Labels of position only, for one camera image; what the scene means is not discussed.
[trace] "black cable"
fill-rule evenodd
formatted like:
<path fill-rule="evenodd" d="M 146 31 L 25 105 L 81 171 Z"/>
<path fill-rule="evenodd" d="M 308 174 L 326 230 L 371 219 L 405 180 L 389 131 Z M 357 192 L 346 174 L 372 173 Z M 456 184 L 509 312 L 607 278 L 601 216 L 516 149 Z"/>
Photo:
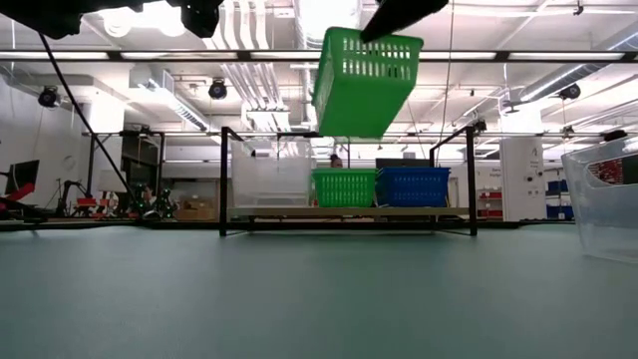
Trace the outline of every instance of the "black cable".
<path fill-rule="evenodd" d="M 42 33 L 38 33 L 38 35 L 40 35 L 40 40 L 42 41 L 42 45 L 44 45 L 44 48 L 47 51 L 47 55 L 49 56 L 49 60 L 51 61 L 51 65 L 53 65 L 53 68 L 56 71 L 56 75 L 58 75 L 58 79 L 62 83 L 62 86 L 64 87 L 64 90 L 67 92 L 67 95 L 69 96 L 69 100 L 71 100 L 71 104 L 73 104 L 73 108 L 76 109 L 76 113 L 78 113 L 78 116 L 80 117 L 80 120 L 82 120 L 82 122 L 84 123 L 84 126 L 87 128 L 87 130 L 89 130 L 89 133 L 91 134 L 91 137 L 93 138 L 93 140 L 95 140 L 95 142 L 98 143 L 98 147 L 104 153 L 105 157 L 107 158 L 107 161 L 109 161 L 109 164 L 113 168 L 113 171 L 116 172 L 116 175 L 118 175 L 118 178 L 120 179 L 120 181 L 122 182 L 124 187 L 127 189 L 127 193 L 131 197 L 131 200 L 133 201 L 133 204 L 135 205 L 136 209 L 138 210 L 138 213 L 140 214 L 140 218 L 142 218 L 142 210 L 140 209 L 140 206 L 138 205 L 138 201 L 136 200 L 136 197 L 133 194 L 133 191 L 129 187 L 129 184 L 124 179 L 124 177 L 122 177 L 122 174 L 120 174 L 120 171 L 118 170 L 118 167 L 116 166 L 116 163 L 113 161 L 113 158 L 111 158 L 111 155 L 109 155 L 109 152 L 104 147 L 104 144 L 102 144 L 102 141 L 100 141 L 100 139 L 98 139 L 98 136 L 96 135 L 96 133 L 91 128 L 91 125 L 89 125 L 89 122 L 87 121 L 87 118 L 85 118 L 84 112 L 82 112 L 82 109 L 80 108 L 80 105 L 76 101 L 76 98 L 71 93 L 71 89 L 69 88 L 69 84 L 67 84 L 67 81 L 64 78 L 64 75 L 62 75 L 62 71 L 60 70 L 60 66 L 58 66 L 58 62 L 56 61 L 56 58 L 53 56 L 53 52 L 51 51 L 51 47 L 49 46 L 49 42 L 44 37 L 44 35 L 42 35 Z"/>

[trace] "computer monitor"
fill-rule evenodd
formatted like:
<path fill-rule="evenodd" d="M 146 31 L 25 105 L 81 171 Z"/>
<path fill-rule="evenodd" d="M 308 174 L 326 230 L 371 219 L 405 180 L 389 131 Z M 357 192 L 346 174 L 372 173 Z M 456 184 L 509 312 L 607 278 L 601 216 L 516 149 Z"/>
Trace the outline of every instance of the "computer monitor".
<path fill-rule="evenodd" d="M 38 178 L 38 168 L 40 161 L 29 161 L 26 163 L 11 165 L 7 176 L 7 185 L 5 186 L 5 194 L 11 194 L 22 188 L 27 183 L 36 185 Z"/>
<path fill-rule="evenodd" d="M 416 159 L 377 159 L 377 170 L 384 168 L 395 167 L 429 167 L 429 160 L 416 160 Z"/>

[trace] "ceiling light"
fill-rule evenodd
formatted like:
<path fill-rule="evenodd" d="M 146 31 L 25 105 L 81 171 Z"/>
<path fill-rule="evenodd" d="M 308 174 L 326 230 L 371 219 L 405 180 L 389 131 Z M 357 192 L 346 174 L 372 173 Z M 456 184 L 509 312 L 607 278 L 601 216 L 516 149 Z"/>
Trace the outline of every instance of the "ceiling light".
<path fill-rule="evenodd" d="M 509 54 L 510 60 L 568 60 L 568 61 L 583 61 L 583 62 L 595 62 L 595 61 L 614 61 L 620 60 L 625 54 L 618 52 L 565 52 L 565 53 L 551 53 L 551 52 L 520 52 Z"/>
<path fill-rule="evenodd" d="M 496 52 L 474 51 L 422 51 L 419 54 L 421 60 L 493 60 Z"/>
<path fill-rule="evenodd" d="M 304 51 L 253 51 L 251 57 L 254 60 L 276 61 L 277 59 L 319 61 L 321 59 L 321 51 L 304 50 Z"/>
<path fill-rule="evenodd" d="M 54 51 L 53 57 L 56 60 L 109 60 L 106 52 L 93 51 Z M 49 60 L 46 51 L 3 51 L 0 52 L 0 60 Z"/>
<path fill-rule="evenodd" d="M 176 51 L 176 52 L 123 52 L 123 59 L 127 60 L 173 60 L 173 61 L 192 61 L 192 60 L 210 60 L 224 61 L 237 60 L 237 53 L 234 51 Z"/>
<path fill-rule="evenodd" d="M 164 133 L 166 137 L 204 137 L 208 136 L 207 133 L 191 133 L 191 132 L 176 132 L 176 133 Z"/>
<path fill-rule="evenodd" d="M 181 8 L 172 7 L 165 1 L 155 1 L 143 5 L 143 11 L 137 13 L 129 7 L 98 11 L 104 19 L 107 34 L 123 37 L 132 28 L 156 28 L 170 37 L 182 35 L 186 29 L 181 22 Z"/>

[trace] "air duct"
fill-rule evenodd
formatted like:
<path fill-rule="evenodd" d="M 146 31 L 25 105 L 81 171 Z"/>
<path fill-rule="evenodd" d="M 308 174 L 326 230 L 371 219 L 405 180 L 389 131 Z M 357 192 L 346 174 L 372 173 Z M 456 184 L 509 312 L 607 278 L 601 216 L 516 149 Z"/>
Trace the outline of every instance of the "air duct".
<path fill-rule="evenodd" d="M 636 51 L 638 50 L 638 23 L 625 28 L 610 39 L 604 41 L 594 50 L 597 51 Z M 519 101 L 512 102 L 514 105 L 538 101 L 549 95 L 555 94 L 575 82 L 594 74 L 610 64 L 583 64 L 566 65 L 553 73 L 545 76 L 536 83 L 522 89 L 516 96 Z"/>
<path fill-rule="evenodd" d="M 332 26 L 358 29 L 363 12 L 362 0 L 294 0 L 297 44 L 304 50 L 321 50 L 326 30 Z M 316 71 L 304 70 L 304 121 L 316 121 L 311 105 Z"/>

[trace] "white container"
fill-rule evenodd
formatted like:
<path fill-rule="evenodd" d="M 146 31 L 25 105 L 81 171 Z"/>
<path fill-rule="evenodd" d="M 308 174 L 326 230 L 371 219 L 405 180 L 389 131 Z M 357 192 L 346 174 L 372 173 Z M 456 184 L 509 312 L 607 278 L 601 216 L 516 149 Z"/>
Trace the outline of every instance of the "white container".
<path fill-rule="evenodd" d="M 628 178 L 638 167 L 630 171 L 627 164 L 636 156 L 637 137 L 562 157 L 580 242 L 587 254 L 638 262 L 638 184 L 629 183 Z"/>
<path fill-rule="evenodd" d="M 312 158 L 307 141 L 232 144 L 235 207 L 308 206 Z M 257 149 L 257 156 L 251 155 Z"/>

